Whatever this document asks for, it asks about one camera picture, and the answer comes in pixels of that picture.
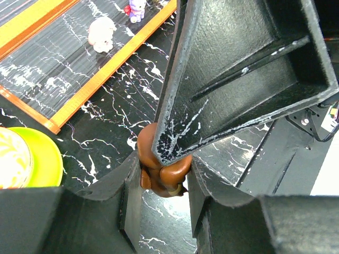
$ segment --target wooden strip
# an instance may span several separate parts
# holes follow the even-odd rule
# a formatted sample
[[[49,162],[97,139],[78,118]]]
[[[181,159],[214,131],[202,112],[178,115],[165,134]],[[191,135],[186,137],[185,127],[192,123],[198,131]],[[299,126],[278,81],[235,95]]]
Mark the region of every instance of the wooden strip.
[[[46,117],[38,113],[36,110],[32,109],[29,105],[24,103],[22,100],[13,95],[10,91],[0,85],[0,94],[4,96],[8,101],[13,103],[15,106],[20,108],[27,115],[35,119],[37,122],[45,126],[48,130],[54,134],[58,134],[60,128],[53,123],[52,120],[48,120]]]
[[[38,0],[0,27],[0,60],[38,33],[79,0]]]
[[[171,0],[125,46],[119,50],[65,105],[51,118],[59,128],[113,75],[116,70],[163,24],[176,10]]]

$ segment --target brown figurine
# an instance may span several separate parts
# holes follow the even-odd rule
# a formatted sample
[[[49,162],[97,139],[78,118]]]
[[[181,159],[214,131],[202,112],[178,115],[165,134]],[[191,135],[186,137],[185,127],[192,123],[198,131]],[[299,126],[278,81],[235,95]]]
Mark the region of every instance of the brown figurine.
[[[143,189],[152,189],[160,197],[183,196],[187,189],[182,183],[190,171],[192,156],[189,155],[170,166],[162,166],[151,151],[156,129],[157,123],[152,123],[144,127],[138,135],[140,185]]]

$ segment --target white figurine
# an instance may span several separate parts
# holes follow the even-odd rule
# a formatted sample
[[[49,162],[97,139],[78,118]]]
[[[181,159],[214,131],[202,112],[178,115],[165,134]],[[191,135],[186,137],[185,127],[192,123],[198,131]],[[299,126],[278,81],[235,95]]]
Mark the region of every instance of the white figurine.
[[[113,33],[117,28],[109,17],[99,17],[88,29],[88,42],[98,52],[108,53],[113,49]]]

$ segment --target wooden frame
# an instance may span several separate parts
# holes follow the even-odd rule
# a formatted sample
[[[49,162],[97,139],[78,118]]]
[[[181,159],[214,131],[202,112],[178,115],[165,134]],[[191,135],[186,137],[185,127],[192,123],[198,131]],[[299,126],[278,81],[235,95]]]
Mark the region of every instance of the wooden frame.
[[[116,72],[120,66],[163,24],[176,10],[176,0],[170,0],[122,49],[120,49],[51,119],[25,104],[0,85],[0,94],[54,134],[75,112]]]
[[[70,9],[79,0],[38,0],[0,27],[0,60]]]

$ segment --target black cable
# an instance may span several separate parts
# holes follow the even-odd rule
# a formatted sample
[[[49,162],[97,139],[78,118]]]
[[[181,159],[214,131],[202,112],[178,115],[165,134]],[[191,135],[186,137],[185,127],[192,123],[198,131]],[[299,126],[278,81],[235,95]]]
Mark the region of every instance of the black cable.
[[[339,130],[339,124],[337,124],[337,126],[332,130],[332,132],[330,132],[324,139],[321,139],[316,131],[316,127],[314,125],[313,122],[313,118],[312,118],[312,111],[310,109],[307,110],[307,118],[308,121],[311,125],[311,130],[312,130],[312,134],[313,137],[319,141],[319,142],[327,142],[329,141],[331,138],[333,138],[333,136],[337,133],[337,131]]]

